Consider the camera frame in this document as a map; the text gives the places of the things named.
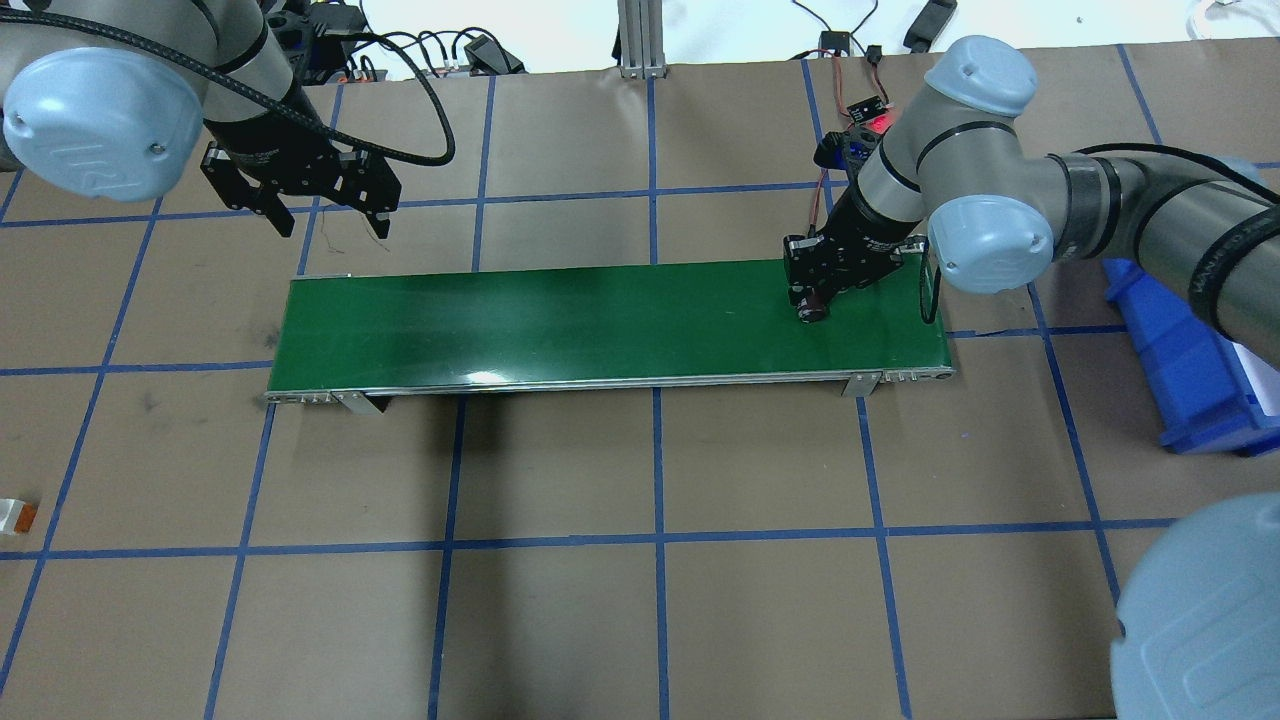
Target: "power adapter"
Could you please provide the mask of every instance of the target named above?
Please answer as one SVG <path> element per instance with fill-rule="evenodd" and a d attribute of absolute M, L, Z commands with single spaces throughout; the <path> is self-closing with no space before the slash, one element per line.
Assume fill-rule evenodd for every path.
<path fill-rule="evenodd" d="M 842 29 L 824 29 L 818 33 L 818 49 L 849 55 L 849 33 Z"/>
<path fill-rule="evenodd" d="M 527 72 L 525 63 L 486 35 L 467 42 L 462 50 L 471 63 L 471 74 L 507 76 Z"/>
<path fill-rule="evenodd" d="M 929 0 L 929 4 L 915 17 L 911 28 L 906 31 L 902 46 L 910 47 L 913 54 L 928 53 L 955 12 L 956 0 Z"/>

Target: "metal post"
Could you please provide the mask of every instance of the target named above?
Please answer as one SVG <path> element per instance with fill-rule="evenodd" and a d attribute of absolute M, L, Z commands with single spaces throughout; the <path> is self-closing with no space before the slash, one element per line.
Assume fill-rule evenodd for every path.
<path fill-rule="evenodd" d="M 856 373 L 845 383 L 845 392 L 841 395 L 845 397 L 867 397 L 876 389 L 876 386 L 879 384 L 883 377 L 884 373 Z"/>
<path fill-rule="evenodd" d="M 618 36 L 623 78 L 667 76 L 667 59 L 662 53 L 662 0 L 618 0 Z"/>
<path fill-rule="evenodd" d="M 335 392 L 333 396 L 356 415 L 381 415 L 392 400 L 390 397 L 369 397 L 358 389 Z"/>

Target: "orange object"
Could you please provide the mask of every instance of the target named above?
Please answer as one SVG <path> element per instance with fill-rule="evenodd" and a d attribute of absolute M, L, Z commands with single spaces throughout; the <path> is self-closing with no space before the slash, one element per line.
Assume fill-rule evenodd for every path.
<path fill-rule="evenodd" d="M 31 525 L 36 521 L 36 506 L 26 505 L 18 511 L 18 521 L 13 525 L 15 533 L 31 532 Z"/>

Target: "blue tape line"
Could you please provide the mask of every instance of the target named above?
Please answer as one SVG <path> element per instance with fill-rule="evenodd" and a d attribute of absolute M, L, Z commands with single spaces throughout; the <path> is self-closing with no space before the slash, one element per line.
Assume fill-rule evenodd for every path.
<path fill-rule="evenodd" d="M 847 186 L 849 181 L 844 179 L 827 179 L 827 186 L 831 188 Z M 813 187 L 812 182 L 767 182 L 767 183 L 751 183 L 751 184 L 713 184 L 704 187 L 658 187 L 652 191 L 653 195 L 659 197 L 667 195 L 717 195 L 724 192 L 767 192 L 774 190 L 809 190 Z M 507 195 L 499 197 L 485 197 L 485 205 L 507 205 L 515 202 L 558 202 L 562 200 L 613 200 L 621 197 L 648 197 L 650 191 L 645 190 L 612 190 L 600 192 L 558 192 L 549 195 Z M 402 200 L 399 208 L 442 208 L 442 206 L 457 206 L 457 205 L 479 205 L 480 199 L 477 197 L 445 197 L 435 200 Z M 310 214 L 312 205 L 289 208 L 289 213 L 294 215 Z M 348 208 L 347 205 L 338 205 L 335 202 L 321 202 L 319 205 L 319 213 L 328 211 L 351 211 L 356 210 Z M 236 218 L 236 217 L 251 217 L 253 213 L 248 210 L 210 210 L 205 213 L 170 213 L 161 214 L 156 219 L 160 222 L 165 220 L 204 220 L 214 218 Z M 120 215 L 115 218 L 70 218 L 59 220 L 14 220 L 14 222 L 0 222 L 0 228 L 29 228 L 29 227 L 49 227 L 49 225 L 92 225 L 92 224 L 106 224 L 106 223 L 137 223 L 147 220 L 146 215 Z"/>
<path fill-rule="evenodd" d="M 809 73 L 809 60 L 800 60 L 804 74 L 804 91 L 809 99 L 809 119 L 813 120 L 813 141 L 822 142 L 822 118 L 818 115 L 818 96 L 813 92 L 813 76 Z"/>
<path fill-rule="evenodd" d="M 649 78 L 653 87 L 653 78 Z M 658 717 L 671 720 L 671 662 L 667 646 L 667 501 L 662 450 L 662 388 L 653 388 L 653 532 L 654 594 L 658 626 Z"/>
<path fill-rule="evenodd" d="M 1115 334 L 1126 333 L 1125 325 L 1079 325 L 1074 328 L 1050 328 L 1050 334 Z"/>
<path fill-rule="evenodd" d="M 347 88 L 346 85 L 339 85 L 338 91 L 333 96 L 333 111 L 329 113 L 329 127 L 338 127 L 338 115 L 342 113 L 342 95 Z M 315 237 L 316 229 L 316 215 L 321 213 L 320 201 L 323 199 L 316 195 L 311 199 L 311 208 L 307 209 L 307 232 L 302 236 L 302 251 L 298 252 L 298 270 L 296 274 L 307 274 L 307 260 L 311 259 L 311 238 Z"/>
<path fill-rule="evenodd" d="M 154 557 L 234 557 L 236 547 L 137 547 L 105 550 L 51 550 L 50 560 L 138 560 Z"/>
<path fill-rule="evenodd" d="M 1102 520 L 1107 530 L 1135 530 L 1147 528 L 1167 528 L 1178 518 L 1134 518 L 1123 520 Z M 876 528 L 788 528 L 774 530 L 691 530 L 667 532 L 660 534 L 664 544 L 713 543 L 713 542 L 762 542 L 762 541 L 804 541 L 804 539 L 844 539 L 887 537 L 941 537 L 941 536 L 992 536 L 1012 533 L 1070 533 L 1093 529 L 1088 520 L 1069 520 L 1051 523 L 1001 523 L 973 525 L 897 525 Z M 454 551 L 513 550 L 527 547 L 602 547 L 618 544 L 653 544 L 659 541 L 658 533 L 620 533 L 596 536 L 544 536 L 522 538 L 454 539 Z M 230 557 L 243 553 L 248 557 L 270 557 L 279 555 L 349 555 L 379 552 L 425 552 L 443 551 L 444 541 L 388 541 L 353 543 L 311 543 L 311 544 L 260 544 L 239 548 L 236 546 L 195 546 L 195 547 L 140 547 L 140 548 L 91 548 L 91 550 L 50 550 L 0 552 L 0 560 L 119 560 L 148 557 Z"/>
<path fill-rule="evenodd" d="M 101 365 L 76 365 L 68 368 L 0 368 L 0 378 L 22 375 L 92 375 L 102 372 Z"/>
<path fill-rule="evenodd" d="M 261 544 L 244 548 L 250 557 L 279 555 L 357 555 L 444 550 L 443 541 L 338 542 L 325 544 Z"/>
<path fill-rule="evenodd" d="M 648 197 L 648 190 L 604 190 L 599 192 L 557 192 L 552 195 L 504 195 L 486 197 L 485 202 L 508 205 L 512 202 L 558 202 L 561 200 L 613 200 L 618 197 Z"/>
<path fill-rule="evenodd" d="M 489 76 L 489 95 L 484 108 L 484 138 L 480 142 L 480 183 L 476 188 L 476 229 L 471 238 L 471 272 L 480 272 L 480 249 L 484 242 L 484 206 L 489 184 L 489 140 L 493 136 L 493 99 L 498 91 L 498 77 Z"/>
<path fill-rule="evenodd" d="M 654 78 L 645 78 L 649 135 L 649 264 L 658 264 L 658 120 L 654 108 Z"/>
<path fill-rule="evenodd" d="M 307 260 L 311 259 L 311 238 L 316 232 L 316 217 L 320 215 L 320 197 L 311 199 L 310 214 L 307 215 L 307 229 L 302 233 L 302 251 L 298 252 L 298 268 L 294 270 L 297 275 L 307 274 Z"/>
<path fill-rule="evenodd" d="M 64 368 L 0 368 L 0 378 L 20 375 L 92 375 L 95 373 L 210 373 L 270 368 L 270 360 L 242 363 L 157 363 L 151 365 L 70 365 Z"/>
<path fill-rule="evenodd" d="M 947 337 L 951 340 L 973 340 L 982 337 L 1027 337 L 1038 336 L 1039 331 L 1036 328 L 1010 328 L 1006 331 L 992 331 L 987 333 L 979 333 L 978 331 L 947 331 Z"/>
<path fill-rule="evenodd" d="M 453 425 L 453 462 L 449 468 L 449 501 L 444 514 L 444 543 L 440 555 L 440 584 L 435 598 L 435 632 L 431 641 L 431 684 L 426 716 L 436 720 L 440 712 L 440 675 L 444 670 L 444 625 L 449 610 L 449 579 L 453 573 L 453 536 L 458 527 L 458 491 L 462 484 L 462 446 L 467 423 L 467 398 L 458 398 Z"/>
<path fill-rule="evenodd" d="M 223 682 L 223 665 L 227 661 L 227 646 L 232 639 L 232 624 L 236 620 L 236 605 L 239 601 L 241 579 L 244 577 L 244 559 L 248 538 L 253 532 L 253 516 L 257 514 L 257 496 L 262 488 L 262 471 L 266 469 L 266 454 L 271 445 L 271 428 L 275 424 L 275 405 L 268 405 L 262 418 L 262 434 L 257 441 L 257 459 L 253 461 L 253 479 L 248 488 L 248 501 L 244 505 L 244 521 L 241 525 L 241 541 L 236 547 L 236 569 L 232 570 L 232 587 L 227 593 L 227 610 L 223 612 L 223 629 L 218 635 L 218 651 L 214 655 L 214 670 L 209 678 L 209 696 L 205 698 L 205 720 L 212 720 L 218 706 L 218 691 Z"/>
<path fill-rule="evenodd" d="M 809 60 L 800 60 L 800 69 L 804 73 L 804 91 L 809 96 L 809 118 L 813 120 L 813 140 L 814 142 L 822 142 L 822 118 L 818 115 L 818 96 L 813 91 L 813 76 L 809 73 Z M 806 187 L 813 187 L 812 183 L 806 183 Z M 827 214 L 831 215 L 832 209 L 836 206 L 831 195 L 831 182 L 823 183 L 822 187 L 823 196 L 827 200 Z"/>
<path fill-rule="evenodd" d="M 261 370 L 270 368 L 270 360 L 243 360 L 238 363 L 156 363 L 150 365 L 108 365 L 104 373 L 216 373 L 224 370 Z"/>
<path fill-rule="evenodd" d="M 223 629 L 218 637 L 218 652 L 214 655 L 214 671 L 209 678 L 209 693 L 205 696 L 205 720 L 214 720 L 218 706 L 218 691 L 223 683 L 223 664 L 227 660 L 227 644 L 232 637 L 232 621 L 236 619 L 236 600 L 239 597 L 241 578 L 244 577 L 244 556 L 236 555 L 236 569 L 232 570 L 232 587 L 227 592 L 227 610 L 223 611 Z"/>
<path fill-rule="evenodd" d="M 475 205 L 475 197 L 445 197 L 438 200 L 401 200 L 399 208 L 443 208 L 452 205 Z M 346 205 L 335 206 L 339 210 L 349 210 Z"/>
<path fill-rule="evenodd" d="M 13 174 L 13 181 L 9 182 L 9 192 L 4 193 L 4 201 L 0 202 L 0 223 L 4 222 L 5 214 L 9 211 L 9 205 L 13 204 L 13 196 L 18 193 L 18 182 L 22 181 L 22 168 Z"/>
<path fill-rule="evenodd" d="M 22 641 L 22 632 L 27 626 L 27 616 L 31 614 L 31 603 L 36 597 L 36 588 L 40 587 L 40 578 L 44 575 L 45 564 L 49 557 L 49 548 L 54 542 L 54 529 L 56 528 L 58 519 L 61 515 L 63 503 L 67 501 L 67 493 L 70 491 L 72 477 L 76 474 L 76 465 L 79 464 L 81 451 L 84 448 L 84 437 L 88 434 L 90 420 L 93 419 L 93 409 L 97 406 L 97 398 L 102 392 L 102 380 L 106 375 L 99 373 L 97 379 L 93 382 L 93 392 L 88 398 L 88 407 L 84 409 L 84 419 L 81 421 L 79 433 L 76 436 L 76 445 L 72 447 L 72 457 L 67 464 L 67 473 L 63 475 L 63 483 L 58 488 L 58 500 L 54 503 L 54 514 L 49 520 L 49 529 L 45 530 L 45 542 L 36 560 L 36 566 L 31 573 L 31 580 L 27 583 L 27 593 L 22 598 L 22 609 L 18 611 L 18 621 L 14 624 L 13 634 L 9 637 L 9 648 L 4 655 L 4 665 L 0 666 L 0 696 L 4 694 L 5 685 L 9 682 L 9 671 L 13 670 L 13 659 L 18 652 L 18 642 Z"/>
<path fill-rule="evenodd" d="M 1089 468 L 1084 461 L 1084 447 L 1080 445 L 1080 433 L 1075 427 L 1075 415 L 1071 413 L 1071 401 L 1066 396 L 1066 383 L 1062 380 L 1062 368 L 1057 363 L 1057 354 L 1053 351 L 1053 338 L 1044 322 L 1044 307 L 1041 305 L 1039 292 L 1036 283 L 1027 283 L 1027 290 L 1032 296 L 1032 310 L 1036 311 L 1036 324 L 1041 328 L 1041 340 L 1044 343 L 1044 355 L 1048 359 L 1050 374 L 1053 377 L 1053 391 L 1057 393 L 1057 404 L 1062 411 L 1062 420 L 1066 423 L 1066 437 L 1071 443 L 1071 455 L 1075 456 L 1075 469 L 1080 475 L 1080 489 L 1084 492 L 1084 503 L 1089 509 L 1089 523 L 1093 536 L 1098 541 L 1098 552 L 1102 556 L 1102 571 L 1107 577 L 1107 587 L 1111 589 L 1111 600 L 1120 601 L 1120 580 L 1116 577 L 1115 564 L 1111 561 L 1111 548 L 1107 546 L 1107 534 L 1102 529 L 1102 514 L 1098 510 L 1097 497 L 1093 495 L 1093 480 L 1089 479 Z"/>
<path fill-rule="evenodd" d="M 145 223 L 151 218 L 148 215 L 118 215 L 114 218 L 74 218 L 74 219 L 58 219 L 58 220 L 10 220 L 0 227 L 5 228 L 44 228 L 44 227 L 61 227 L 61 225 L 105 225 L 111 223 Z"/>
<path fill-rule="evenodd" d="M 879 482 L 876 477 L 876 450 L 872 446 L 872 425 L 867 413 L 867 398 L 858 401 L 858 427 L 863 436 L 863 462 L 867 466 L 867 492 L 872 503 L 872 521 L 876 524 L 876 552 L 879 556 L 881 585 L 884 589 L 884 616 L 888 620 L 888 641 L 893 651 L 893 675 L 897 679 L 897 703 L 902 717 L 911 719 L 911 694 L 906 683 L 906 659 L 902 655 L 902 633 L 897 623 L 897 597 L 893 593 L 893 569 L 890 565 L 888 537 L 884 512 L 879 500 Z"/>
<path fill-rule="evenodd" d="M 655 192 L 664 195 L 714 195 L 721 192 L 765 192 L 771 190 L 812 190 L 812 182 L 762 182 L 755 184 L 713 184 L 705 187 L 659 187 Z"/>
<path fill-rule="evenodd" d="M 1120 54 L 1124 74 L 1129 77 L 1129 86 L 1133 87 L 1133 94 L 1138 97 L 1138 108 L 1142 109 L 1142 117 L 1147 120 L 1147 129 L 1151 131 L 1151 138 L 1164 145 L 1165 141 L 1160 137 L 1160 128 L 1156 127 L 1156 118 L 1151 114 L 1151 106 L 1147 105 L 1147 96 L 1142 94 L 1142 86 L 1138 85 L 1138 76 L 1133 72 L 1133 63 L 1129 61 L 1129 53 L 1124 49 L 1124 45 L 1116 45 L 1116 53 Z"/>
<path fill-rule="evenodd" d="M 115 343 L 120 337 L 120 328 L 124 327 L 124 316 L 129 311 L 129 300 L 133 297 L 133 288 L 138 283 L 138 274 L 142 272 L 142 263 L 147 255 L 147 247 L 151 245 L 151 233 L 156 227 L 156 215 L 160 213 L 160 205 L 164 202 L 163 197 L 157 197 L 155 204 L 151 205 L 150 222 L 147 223 L 146 232 L 142 233 L 142 241 L 138 243 L 138 252 L 133 258 L 133 268 L 129 270 L 129 282 L 124 286 L 124 295 L 120 297 L 120 307 L 115 314 L 115 324 L 111 327 L 111 337 L 106 342 L 106 350 L 102 351 L 102 365 L 109 365 L 111 363 L 111 354 L 115 352 Z M 0 696 L 4 694 L 5 684 L 9 682 L 9 671 L 13 670 L 13 660 L 18 652 L 18 643 L 22 642 L 22 630 L 27 626 L 27 616 L 31 614 L 31 603 L 36 597 L 36 589 L 40 587 L 40 578 L 44 575 L 45 564 L 49 561 L 49 551 L 54 544 L 54 534 L 58 532 L 58 524 L 63 516 L 63 507 L 67 505 L 67 496 L 72 489 L 72 479 L 76 477 L 76 468 L 79 465 L 81 452 L 84 450 L 84 438 L 88 436 L 90 423 L 93 420 L 93 410 L 97 407 L 97 398 L 102 395 L 102 383 L 106 380 L 106 373 L 99 373 L 97 378 L 93 380 L 93 392 L 90 393 L 88 406 L 84 409 L 84 418 L 81 420 L 79 432 L 76 434 L 76 445 L 72 446 L 72 456 L 67 461 L 67 471 L 63 474 L 63 482 L 58 488 L 58 500 L 54 501 L 54 510 L 49 514 L 49 527 L 45 530 L 45 542 L 41 544 L 40 556 L 36 560 L 36 566 L 32 569 L 31 580 L 27 583 L 27 592 L 22 598 L 22 610 L 18 612 L 18 620 L 14 623 L 13 634 L 9 638 L 9 647 L 5 650 L 4 665 L 0 666 Z"/>
<path fill-rule="evenodd" d="M 1108 530 L 1139 530 L 1144 528 L 1167 528 L 1178 521 L 1178 518 L 1147 518 L 1138 520 L 1103 520 L 1102 527 Z"/>
<path fill-rule="evenodd" d="M 1092 530 L 1088 520 L 1068 520 L 1055 523 L 1000 523 L 991 525 L 908 525 L 884 528 L 888 537 L 938 537 L 938 536 L 1001 536 L 1014 533 L 1071 533 Z"/>

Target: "small cylindrical object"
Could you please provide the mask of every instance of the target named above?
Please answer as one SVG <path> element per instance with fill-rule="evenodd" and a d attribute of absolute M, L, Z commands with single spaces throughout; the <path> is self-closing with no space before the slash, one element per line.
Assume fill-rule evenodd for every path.
<path fill-rule="evenodd" d="M 0 500 L 0 534 L 20 536 L 36 521 L 36 506 L 6 497 Z"/>

